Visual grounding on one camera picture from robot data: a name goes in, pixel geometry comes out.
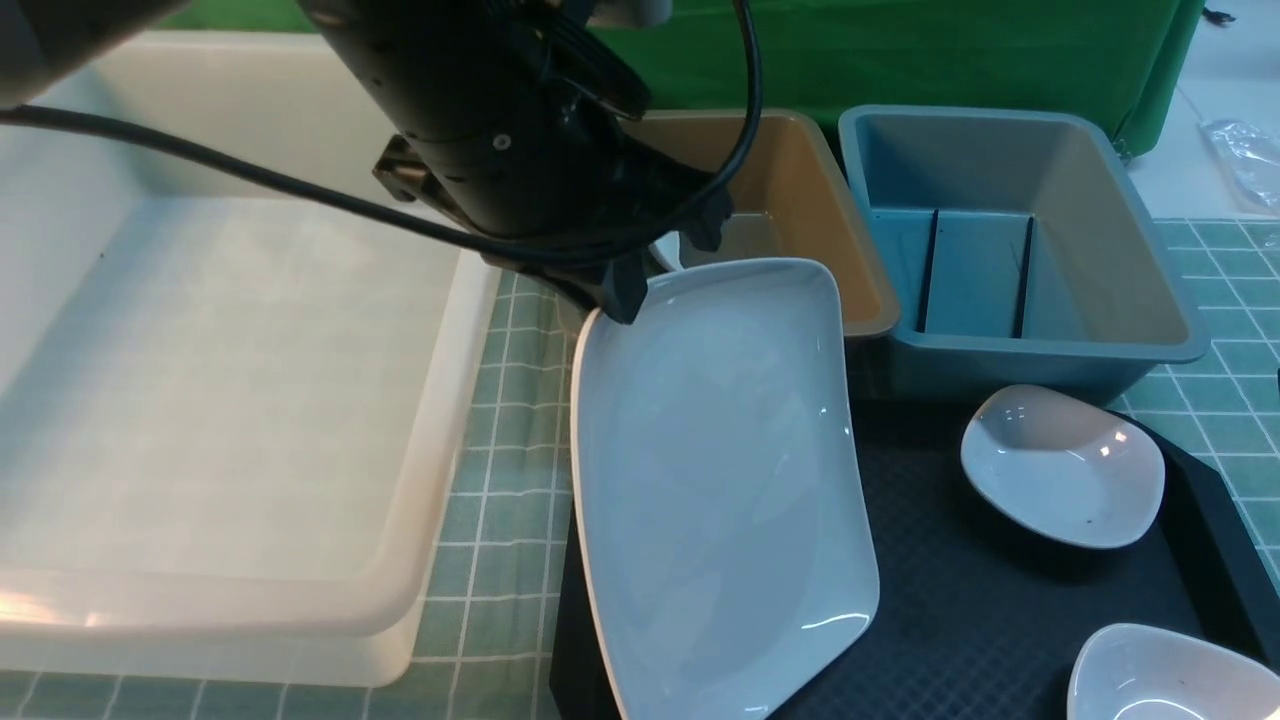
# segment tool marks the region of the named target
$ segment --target blue plastic bin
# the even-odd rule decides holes
[[[1093,124],[863,106],[841,117],[840,141],[902,307],[888,363],[896,395],[973,401],[1033,383],[1103,404],[1155,365],[1208,350],[1199,311]]]

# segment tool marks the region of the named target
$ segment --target green grid tablecloth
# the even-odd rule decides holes
[[[1160,223],[1213,334],[1116,404],[1217,468],[1280,588],[1280,223]],[[547,692],[570,509],[571,347],[507,274],[431,571],[415,660],[389,687],[0,673],[0,717],[554,720]],[[867,364],[854,364],[867,370]]]

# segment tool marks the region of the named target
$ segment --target grid line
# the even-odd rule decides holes
[[[438,547],[513,547],[517,544],[543,544],[548,542],[550,544],[564,544],[564,541],[540,541],[540,539],[516,539],[516,541],[480,541],[480,542],[453,542],[442,541],[438,542]]]
[[[476,402],[471,407],[484,407],[500,410],[503,407],[527,407],[530,410],[543,410],[545,407],[568,407],[564,402]]]
[[[483,492],[454,492],[453,497],[480,497]],[[490,491],[489,497],[527,497],[530,495],[571,495],[570,491],[556,488],[530,488],[530,489],[497,489]]]
[[[289,685],[282,685],[280,693],[275,698],[275,720],[284,717],[284,698],[289,694]]]
[[[191,701],[191,714],[187,716],[188,720],[196,720],[196,711],[200,710],[200,701],[205,697],[206,684],[206,680],[201,680],[200,684],[196,685],[196,697]]]
[[[1258,334],[1258,338],[1238,340],[1236,337],[1230,337],[1229,341],[1224,342],[1230,342],[1233,346],[1244,345],[1256,347],[1258,345],[1262,345],[1266,348],[1265,351],[1262,351],[1262,356],[1265,357],[1267,354],[1270,354],[1271,357],[1276,360],[1277,365],[1280,365],[1280,347],[1277,347],[1276,345],[1277,338],[1268,337],[1267,328],[1263,327],[1263,324],[1258,320],[1257,316],[1258,311],[1268,313],[1274,311],[1275,309],[1271,307],[1270,305],[1249,305],[1249,302],[1245,301],[1245,297],[1240,293],[1240,290],[1235,284],[1236,282],[1242,281],[1249,283],[1272,282],[1280,284],[1280,273],[1276,272],[1276,268],[1270,263],[1270,260],[1262,252],[1263,249],[1258,246],[1253,236],[1247,231],[1247,228],[1244,228],[1243,224],[1235,222],[1234,224],[1236,229],[1247,240],[1248,246],[1235,247],[1235,249],[1217,249],[1208,246],[1208,242],[1206,242],[1201,229],[1197,228],[1194,223],[1183,222],[1183,223],[1167,223],[1167,224],[1188,227],[1192,237],[1196,238],[1196,243],[1198,245],[1198,247],[1192,247],[1192,249],[1184,249],[1184,247],[1170,249],[1171,252],[1175,254],[1175,256],[1179,254],[1181,254],[1183,256],[1203,256],[1212,265],[1213,270],[1217,272],[1216,275],[1187,273],[1183,277],[1187,279],[1225,281],[1228,291],[1231,293],[1230,296],[1234,297],[1235,301],[1238,302],[1238,305],[1226,305],[1226,306],[1220,304],[1204,304],[1204,305],[1197,304],[1198,307],[1201,310],[1228,310],[1228,311],[1243,313],[1244,318],[1248,319],[1248,325],[1252,325],[1252,329]],[[1262,265],[1261,268],[1254,268],[1254,270],[1262,270],[1265,268],[1266,272],[1260,272],[1256,274],[1253,270],[1242,269],[1242,272],[1244,272],[1248,277],[1239,277],[1238,274],[1228,274],[1222,264],[1219,261],[1219,254],[1221,252],[1253,254],[1257,256],[1258,263],[1261,263]],[[1210,323],[1210,331],[1211,336],[1217,334],[1215,332],[1216,328],[1212,327],[1212,323]],[[1242,333],[1239,331],[1233,331],[1233,334],[1238,336]],[[1270,478],[1271,480],[1270,486],[1263,487],[1266,492],[1275,492],[1274,497],[1256,496],[1252,492],[1248,495],[1242,495],[1240,488],[1243,487],[1242,483],[1245,482],[1245,478],[1233,477],[1233,468],[1230,466],[1230,464],[1222,462],[1224,459],[1228,460],[1230,459],[1261,460],[1266,457],[1280,459],[1280,447],[1277,447],[1277,442],[1280,441],[1277,441],[1276,437],[1272,437],[1272,430],[1270,430],[1267,425],[1263,423],[1265,419],[1270,420],[1272,418],[1280,416],[1280,413],[1266,410],[1258,406],[1258,402],[1270,404],[1275,402],[1277,398],[1266,395],[1263,395],[1263,397],[1260,398],[1258,396],[1248,392],[1244,384],[1247,382],[1257,383],[1257,380],[1263,380],[1257,384],[1260,384],[1265,392],[1276,393],[1280,392],[1280,388],[1276,387],[1276,375],[1270,373],[1268,374],[1234,373],[1231,365],[1226,363],[1226,357],[1222,354],[1222,347],[1220,345],[1220,341],[1217,340],[1213,340],[1211,342],[1210,351],[1212,352],[1213,359],[1217,360],[1219,365],[1222,368],[1221,373],[1190,374],[1190,373],[1179,373],[1176,370],[1172,370],[1171,368],[1161,368],[1160,370],[1152,373],[1152,375],[1167,378],[1171,382],[1171,386],[1178,395],[1178,400],[1180,401],[1180,407],[1175,410],[1169,410],[1169,409],[1138,410],[1138,413],[1140,413],[1143,416],[1151,416],[1153,421],[1160,420],[1161,424],[1166,421],[1171,423],[1174,419],[1179,416],[1189,418],[1192,420],[1196,428],[1196,434],[1199,436],[1198,439],[1203,442],[1203,446],[1206,448],[1208,448],[1208,452],[1203,454],[1198,452],[1196,454],[1196,456],[1208,459],[1221,473],[1226,488],[1231,493],[1231,497],[1236,503],[1236,510],[1240,514],[1242,521],[1248,528],[1249,533],[1254,539],[1256,548],[1260,553],[1262,562],[1272,570],[1276,578],[1280,578],[1280,566],[1277,566],[1275,556],[1272,556],[1272,553],[1268,552],[1270,546],[1265,544],[1265,538],[1267,537],[1267,534],[1263,533],[1262,528],[1258,527],[1258,521],[1249,512],[1249,509],[1243,505],[1243,502],[1258,502],[1258,501],[1266,502],[1280,498],[1280,478]],[[1221,410],[1215,411],[1215,410],[1199,409],[1197,406],[1197,402],[1190,397],[1185,387],[1187,382],[1196,380],[1197,378],[1229,380],[1230,387],[1234,388],[1240,401],[1243,401],[1243,406],[1247,407],[1247,411],[1221,411]],[[1202,397],[1199,400],[1207,401],[1208,398]],[[1126,409],[1126,413],[1132,415],[1133,405],[1129,402],[1128,395],[1123,398],[1123,402]],[[1225,423],[1239,423],[1244,419],[1252,419],[1252,424],[1247,424],[1245,427],[1225,424]],[[1210,433],[1207,430],[1206,425],[1212,425],[1215,428],[1219,428],[1219,430],[1221,430],[1220,434],[1216,434],[1217,439],[1215,439],[1215,433]],[[1222,447],[1221,446],[1222,442],[1229,442],[1229,445],[1233,447],[1230,448]],[[1253,486],[1251,486],[1251,489],[1257,489],[1256,482],[1253,483]],[[1280,529],[1272,529],[1271,532],[1280,532]]]
[[[1267,258],[1267,251],[1268,250],[1274,250],[1274,249],[1260,246],[1258,241],[1254,240],[1254,237],[1252,234],[1249,234],[1249,229],[1245,228],[1244,223],[1242,223],[1240,220],[1235,220],[1235,225],[1238,228],[1240,228],[1240,232],[1244,233],[1244,237],[1249,238],[1249,243],[1253,245],[1253,247],[1256,247],[1260,254],[1262,254],[1262,261],[1266,263],[1267,268],[1271,268],[1271,277],[1274,277],[1277,281],[1280,281],[1280,269],[1277,269],[1276,265],[1275,265],[1275,263],[1272,263],[1271,259]]]
[[[520,363],[517,360],[512,360],[509,363],[484,363],[480,365],[480,368],[488,370],[492,370],[494,368],[525,368],[529,370],[567,370],[568,365],[552,365],[549,368],[543,368],[541,365],[535,365],[532,363]],[[484,405],[472,405],[472,407],[484,407]]]
[[[120,697],[120,685],[124,684],[124,675],[115,676],[115,685],[111,687],[111,697],[106,701],[106,710],[102,711],[104,719],[111,717],[111,708],[115,707],[115,701]]]
[[[564,336],[561,340],[561,351],[559,351],[561,357],[562,359],[566,357],[567,352],[568,352],[568,336]],[[559,388],[561,388],[559,389],[559,395],[561,396],[564,395],[564,383],[567,380],[568,380],[568,365],[567,364],[562,364],[559,366]],[[564,414],[566,414],[566,410],[568,409],[568,404],[567,402],[561,402],[561,404],[557,404],[556,407],[561,409],[556,414],[556,443],[559,445],[561,430],[562,430],[561,423],[564,421]],[[552,455],[552,478],[550,478],[550,480],[552,480],[553,488],[554,488],[557,478],[559,477],[559,455],[561,455],[559,452],[554,452]],[[550,600],[550,596],[548,596],[548,593],[550,592],[550,587],[549,585],[550,585],[550,577],[552,577],[550,541],[554,539],[552,537],[552,533],[553,533],[553,529],[554,529],[554,525],[556,525],[556,496],[557,495],[559,495],[559,492],[553,493],[552,501],[547,503],[547,541],[548,541],[548,546],[547,546],[547,552],[544,553],[544,559],[543,559],[543,598],[541,598],[541,607],[540,607],[540,610],[538,612],[538,650],[539,651],[541,651],[541,648],[547,647],[545,643],[544,643],[544,633],[547,633],[547,601]],[[540,697],[541,696],[541,676],[543,676],[541,675],[541,669],[543,669],[543,659],[541,659],[541,656],[535,657],[534,659],[534,701],[529,705],[529,717],[530,717],[530,720],[538,720],[539,701],[541,700],[541,697]]]
[[[479,665],[479,664],[483,664],[483,662],[508,662],[508,661],[512,661],[512,660],[538,660],[538,659],[544,659],[545,660],[545,659],[550,659],[550,656],[552,656],[552,653],[549,653],[549,652],[538,652],[538,651],[535,651],[535,652],[516,652],[516,653],[512,653],[512,655],[477,655],[477,656],[474,656],[474,657],[472,656],[462,657],[462,659],[458,659],[458,660],[454,660],[452,657],[415,657],[413,660],[411,660],[411,662],[415,664],[415,665],[433,665],[433,664],[444,664],[444,662],[458,662],[458,664],[462,664],[462,665]]]
[[[22,696],[22,702],[18,703],[18,708],[14,711],[15,717],[24,717],[27,711],[27,703],[31,702],[32,696],[36,694],[36,685],[40,684],[40,678],[44,673],[32,673],[31,683],[27,684],[27,694]]]
[[[550,600],[550,598],[557,598],[557,597],[559,597],[559,593],[553,593],[553,592],[535,592],[535,593],[526,593],[526,594],[486,594],[486,596],[484,596],[484,600],[488,600],[488,601],[499,601],[499,600]],[[466,596],[457,596],[457,597],[431,596],[431,597],[429,597],[426,600],[429,600],[431,602],[466,602],[467,598],[466,598]]]
[[[515,316],[516,316],[516,302],[515,302],[515,293],[513,293],[512,295],[512,301],[507,304],[507,328],[506,328],[506,333],[503,333],[503,347],[502,347],[503,368],[498,373],[498,397],[502,397],[503,384],[507,382],[506,363],[511,357],[511,328],[512,328],[512,322],[513,322]],[[494,416],[493,416],[493,429],[492,429],[490,436],[489,436],[489,457],[488,457],[488,461],[486,461],[486,468],[485,468],[485,474],[484,474],[484,495],[480,497],[480,518],[479,518],[479,521],[476,523],[476,544],[477,546],[480,544],[480,539],[484,537],[484,514],[485,514],[485,506],[489,502],[489,497],[488,497],[488,495],[489,495],[489,482],[493,479],[493,456],[494,456],[494,451],[493,450],[498,445],[498,421],[499,420],[500,420],[499,414],[494,413]],[[476,583],[476,564],[479,561],[480,561],[480,550],[477,547],[476,551],[471,553],[471,574],[470,574],[470,578],[467,578],[467,600],[462,605],[462,624],[461,624],[461,628],[460,628],[460,637],[458,637],[458,655],[456,657],[456,660],[460,660],[460,661],[462,660],[462,656],[466,652],[466,644],[467,644],[467,620],[471,618],[471,601],[472,601],[472,593],[475,591],[475,583]],[[449,687],[449,698],[448,698],[448,706],[447,706],[448,710],[447,710],[447,715],[445,715],[445,717],[448,720],[453,719],[454,702],[456,702],[456,698],[457,698],[457,694],[458,694],[458,679],[461,678],[461,675],[462,675],[462,664],[458,662],[453,667],[453,683]]]
[[[495,445],[484,447],[465,447],[463,450],[557,450],[562,447],[558,442],[539,442],[531,445]]]

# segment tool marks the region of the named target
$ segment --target green backdrop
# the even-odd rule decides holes
[[[1160,136],[1203,0],[758,0],[765,102],[831,131],[868,102],[1057,110],[1121,154]],[[310,31],[293,0],[197,0],[168,27]],[[659,108],[744,105],[728,0],[676,0],[667,24],[604,38]]]

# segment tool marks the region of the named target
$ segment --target white plate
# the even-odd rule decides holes
[[[627,720],[758,719],[867,629],[879,575],[836,283],[818,263],[650,281],[572,384],[596,634]]]

